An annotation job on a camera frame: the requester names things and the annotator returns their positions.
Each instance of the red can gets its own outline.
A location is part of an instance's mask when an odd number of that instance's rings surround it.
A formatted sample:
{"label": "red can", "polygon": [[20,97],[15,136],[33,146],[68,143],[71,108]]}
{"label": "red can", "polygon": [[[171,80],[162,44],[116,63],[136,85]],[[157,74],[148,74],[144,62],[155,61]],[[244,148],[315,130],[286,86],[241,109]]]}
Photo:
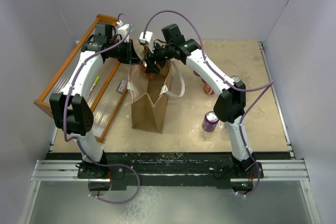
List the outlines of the red can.
{"label": "red can", "polygon": [[[146,67],[147,67],[147,63],[146,63],[145,61],[143,61],[143,62],[142,62],[142,69],[143,69],[144,72],[146,71]],[[154,79],[155,76],[156,76],[155,73],[146,73],[146,77],[147,77],[148,79]]]}
{"label": "red can", "polygon": [[215,93],[208,83],[204,84],[204,89],[203,90],[206,94],[214,94]]}

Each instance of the wooden frame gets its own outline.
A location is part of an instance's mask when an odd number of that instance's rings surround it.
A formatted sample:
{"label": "wooden frame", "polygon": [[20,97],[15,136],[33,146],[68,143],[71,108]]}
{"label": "wooden frame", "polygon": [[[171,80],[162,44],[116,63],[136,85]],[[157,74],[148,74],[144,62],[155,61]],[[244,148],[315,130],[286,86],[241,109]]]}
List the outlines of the wooden frame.
{"label": "wooden frame", "polygon": [[[47,97],[47,95],[51,92],[52,88],[54,87],[54,85],[56,84],[56,82],[58,81],[58,79],[61,77],[61,75],[63,74],[63,72],[65,71],[65,69],[68,67],[68,65],[71,63],[71,61],[73,60],[73,58],[76,56],[76,54],[78,53],[78,51],[80,50],[80,48],[82,47],[82,45],[84,44],[84,42],[87,40],[87,38],[90,36],[90,34],[92,33],[92,31],[94,30],[94,28],[96,27],[97,23],[106,23],[106,24],[112,24],[114,26],[117,25],[117,19],[115,17],[111,17],[111,16],[107,16],[107,15],[103,15],[103,14],[98,14],[96,20],[92,23],[92,25],[89,27],[89,29],[87,30],[87,32],[84,34],[84,36],[82,37],[82,39],[79,41],[79,43],[77,44],[77,46],[73,49],[73,51],[70,53],[69,57],[65,60],[65,62],[63,63],[63,65],[60,67],[60,69],[57,71],[57,73],[55,74],[55,76],[53,77],[53,79],[50,81],[50,83],[48,84],[48,86],[46,87],[46,89],[42,92],[42,94],[39,96],[39,98],[37,100],[34,101],[34,104],[36,106],[38,106],[41,110],[43,110],[48,116],[50,116],[51,118],[53,118],[52,116],[52,112],[51,112],[51,107],[50,104],[45,102],[45,98]],[[114,74],[116,73],[118,67],[119,67],[120,63],[117,61],[117,63],[114,65],[114,67],[112,68],[109,76],[107,77],[105,83],[103,84],[101,90],[99,91],[97,97],[95,98],[92,106],[91,106],[91,110],[92,112],[96,109],[100,99],[102,98],[107,86],[109,85],[110,81],[112,80]],[[118,110],[118,107],[122,101],[122,99],[124,98],[125,94],[127,91],[125,91],[123,93],[123,95],[121,96],[116,108],[114,109],[109,122],[106,126],[106,128],[104,129],[102,135],[100,137],[96,137],[96,140],[98,142],[103,142],[103,138]]]}

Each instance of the cable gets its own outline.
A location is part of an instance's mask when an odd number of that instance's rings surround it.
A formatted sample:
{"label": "cable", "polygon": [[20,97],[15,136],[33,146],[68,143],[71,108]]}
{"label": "cable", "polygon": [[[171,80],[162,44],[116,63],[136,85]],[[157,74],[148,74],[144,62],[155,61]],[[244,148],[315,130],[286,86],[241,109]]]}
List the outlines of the cable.
{"label": "cable", "polygon": [[181,17],[183,17],[190,25],[191,27],[194,29],[197,37],[198,37],[198,40],[199,40],[199,43],[201,44],[201,51],[202,51],[202,56],[203,56],[203,60],[204,62],[206,63],[206,65],[211,69],[211,71],[216,74],[221,80],[224,81],[224,83],[228,84],[231,88],[233,88],[234,90],[236,91],[239,91],[239,92],[254,92],[254,91],[257,91],[257,90],[262,90],[262,93],[257,97],[257,99],[251,104],[251,106],[246,110],[246,112],[243,114],[243,116],[241,117],[241,119],[239,120],[239,132],[240,132],[240,136],[241,136],[241,139],[243,141],[243,144],[244,144],[244,147],[249,155],[249,157],[251,158],[251,160],[253,161],[253,163],[255,164],[255,166],[257,167],[258,169],[258,179],[257,179],[257,183],[256,183],[256,186],[253,188],[253,190],[251,190],[251,192],[247,195],[243,195],[244,197],[246,196],[249,196],[251,195],[258,187],[259,185],[259,182],[260,182],[260,176],[261,176],[261,173],[260,173],[260,169],[259,169],[259,165],[258,163],[256,162],[256,160],[252,157],[252,154],[251,152],[249,151],[248,147],[247,147],[247,144],[246,144],[246,140],[244,138],[244,135],[243,135],[243,131],[242,131],[242,127],[241,127],[241,124],[243,122],[243,119],[245,118],[246,114],[252,109],[252,107],[260,100],[260,98],[265,94],[265,92],[273,85],[274,83],[274,80],[271,81],[270,83],[268,84],[265,84],[261,87],[257,87],[257,88],[253,88],[253,89],[239,89],[237,87],[235,87],[234,85],[232,85],[231,83],[229,83],[227,80],[225,80],[224,77],[222,77],[215,69],[213,69],[211,67],[211,65],[209,64],[209,62],[207,61],[206,59],[206,55],[205,55],[205,51],[204,51],[204,45],[203,45],[203,40],[199,34],[199,32],[197,31],[196,27],[193,25],[193,23],[186,17],[184,16],[183,14],[177,12],[177,11],[174,11],[174,10],[162,10],[156,14],[154,14],[150,20],[147,22],[146,26],[145,26],[145,29],[143,31],[143,38],[145,38],[145,34],[146,34],[146,31],[148,29],[148,26],[150,24],[150,22],[152,21],[152,19],[157,16],[158,14],[161,14],[161,13],[175,13]]}
{"label": "cable", "polygon": [[[127,20],[128,20],[128,23],[129,23],[129,24],[131,23],[130,18],[129,18],[128,15],[125,14],[125,13],[120,13],[120,14],[118,15],[118,20],[120,20],[120,16],[121,16],[121,15],[126,16],[126,18],[127,18]],[[83,153],[83,155],[84,155],[89,161],[91,161],[92,163],[94,163],[95,165],[102,166],[102,167],[122,166],[122,167],[125,167],[125,168],[131,170],[131,171],[135,174],[135,176],[137,177],[137,180],[138,180],[138,187],[137,187],[137,189],[136,189],[137,191],[134,193],[134,195],[133,195],[132,197],[130,197],[130,198],[127,199],[127,200],[123,200],[123,201],[110,201],[110,200],[106,200],[106,199],[100,198],[100,197],[98,197],[97,195],[92,194],[92,192],[91,192],[91,190],[90,190],[90,188],[89,188],[89,193],[90,193],[90,195],[91,195],[92,197],[94,197],[94,198],[96,198],[96,199],[98,199],[98,200],[107,202],[107,203],[111,203],[111,204],[123,204],[123,203],[129,202],[129,201],[131,201],[133,198],[135,198],[135,196],[136,196],[136,195],[138,194],[138,192],[140,191],[140,179],[139,179],[139,176],[138,176],[138,174],[135,172],[135,170],[134,170],[132,167],[128,166],[128,165],[123,165],[123,164],[104,165],[104,164],[100,164],[100,163],[98,163],[97,161],[93,160],[90,156],[88,156],[88,154],[85,152],[85,150],[84,150],[83,147],[81,146],[81,144],[80,144],[80,139],[78,139],[78,137],[73,136],[73,137],[71,137],[71,138],[68,139],[68,138],[67,138],[67,113],[68,113],[68,104],[69,104],[69,100],[70,100],[70,96],[71,96],[72,90],[74,89],[74,86],[75,86],[76,80],[77,80],[77,78],[78,78],[78,76],[79,76],[79,73],[81,72],[81,70],[83,69],[83,67],[86,65],[86,63],[87,63],[90,59],[92,59],[93,57],[95,57],[95,56],[97,56],[97,55],[100,55],[100,54],[102,54],[102,53],[104,53],[104,52],[107,52],[107,51],[109,51],[109,50],[111,50],[111,49],[113,49],[113,48],[119,46],[120,44],[122,44],[122,43],[125,41],[125,39],[127,38],[127,36],[128,36],[129,34],[130,34],[130,29],[127,31],[127,34],[126,34],[125,38],[121,39],[118,43],[116,43],[116,44],[112,45],[111,47],[108,47],[108,48],[106,48],[106,49],[104,49],[104,50],[101,50],[101,51],[99,51],[99,52],[96,52],[95,54],[89,56],[88,58],[86,58],[86,59],[84,60],[84,62],[79,66],[79,68],[78,68],[77,72],[75,73],[74,78],[73,78],[73,80],[72,80],[72,82],[71,82],[71,86],[70,86],[70,88],[69,88],[69,92],[68,92],[67,97],[66,97],[66,100],[65,100],[65,106],[64,106],[64,111],[63,111],[63,132],[64,132],[64,140],[65,140],[66,142],[69,142],[70,140],[75,140],[75,141],[77,142],[77,145],[78,145],[80,151]]]}

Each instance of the green marker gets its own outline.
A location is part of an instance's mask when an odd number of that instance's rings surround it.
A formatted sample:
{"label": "green marker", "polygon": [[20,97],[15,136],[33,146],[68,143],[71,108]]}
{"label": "green marker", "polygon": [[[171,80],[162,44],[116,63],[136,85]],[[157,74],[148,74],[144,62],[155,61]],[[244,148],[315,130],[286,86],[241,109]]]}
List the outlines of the green marker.
{"label": "green marker", "polygon": [[92,85],[92,87],[91,87],[91,89],[90,89],[90,93],[89,93],[89,95],[88,95],[88,96],[90,96],[90,95],[91,95],[91,92],[93,91],[94,87],[97,85],[97,83],[98,83],[99,79],[100,79],[100,77],[99,77],[99,76],[97,76],[97,77],[96,77],[96,79],[95,79],[95,81],[93,82],[93,85]]}

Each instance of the wooden table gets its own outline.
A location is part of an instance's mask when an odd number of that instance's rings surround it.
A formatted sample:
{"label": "wooden table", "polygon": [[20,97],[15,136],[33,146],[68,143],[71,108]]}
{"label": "wooden table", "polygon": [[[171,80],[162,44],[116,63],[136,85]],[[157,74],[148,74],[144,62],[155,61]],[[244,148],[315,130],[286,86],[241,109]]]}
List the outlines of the wooden table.
{"label": "wooden table", "polygon": [[[254,40],[210,40],[204,42],[209,58],[229,76],[239,76],[247,89],[268,82],[259,45]],[[214,95],[205,94],[200,77],[178,62],[184,80],[185,94],[169,98],[163,134],[131,128],[131,97],[127,94],[102,144],[105,152],[230,152],[229,136],[220,122],[214,132],[205,132],[201,123],[204,114],[213,110]],[[127,65],[113,79],[127,80]],[[180,81],[173,70],[171,91],[180,93]],[[247,93],[247,107],[260,91]],[[248,139],[254,151],[287,152],[286,138],[272,91],[269,90],[245,119]],[[79,152],[74,142],[66,143],[58,130],[53,152]]]}

